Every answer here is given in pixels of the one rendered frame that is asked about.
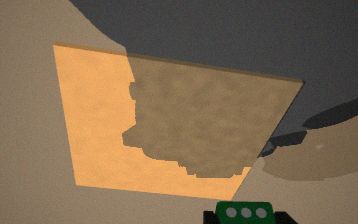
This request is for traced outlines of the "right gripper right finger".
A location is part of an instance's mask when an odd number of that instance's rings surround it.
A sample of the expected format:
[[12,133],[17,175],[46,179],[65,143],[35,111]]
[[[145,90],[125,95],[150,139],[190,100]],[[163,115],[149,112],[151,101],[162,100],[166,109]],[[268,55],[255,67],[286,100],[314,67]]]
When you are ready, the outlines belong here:
[[286,212],[275,211],[274,212],[276,224],[298,224],[291,216]]

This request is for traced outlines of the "green die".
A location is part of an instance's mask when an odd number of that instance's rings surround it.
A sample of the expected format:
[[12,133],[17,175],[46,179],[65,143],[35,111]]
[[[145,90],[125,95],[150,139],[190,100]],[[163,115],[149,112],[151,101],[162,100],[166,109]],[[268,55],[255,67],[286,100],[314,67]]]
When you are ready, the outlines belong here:
[[220,224],[276,224],[270,202],[219,201],[215,214]]

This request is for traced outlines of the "tan flat mat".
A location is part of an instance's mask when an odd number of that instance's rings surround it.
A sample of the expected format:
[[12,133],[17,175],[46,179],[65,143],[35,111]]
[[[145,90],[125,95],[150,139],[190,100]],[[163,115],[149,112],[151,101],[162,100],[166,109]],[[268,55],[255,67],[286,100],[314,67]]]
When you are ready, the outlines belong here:
[[76,185],[231,200],[301,79],[53,45]]

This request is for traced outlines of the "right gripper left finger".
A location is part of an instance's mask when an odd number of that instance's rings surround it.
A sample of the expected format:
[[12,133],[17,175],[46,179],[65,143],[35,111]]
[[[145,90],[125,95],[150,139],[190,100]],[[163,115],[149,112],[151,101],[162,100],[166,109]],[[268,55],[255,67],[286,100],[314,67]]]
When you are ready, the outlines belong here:
[[218,215],[213,211],[203,211],[203,224],[220,224]]

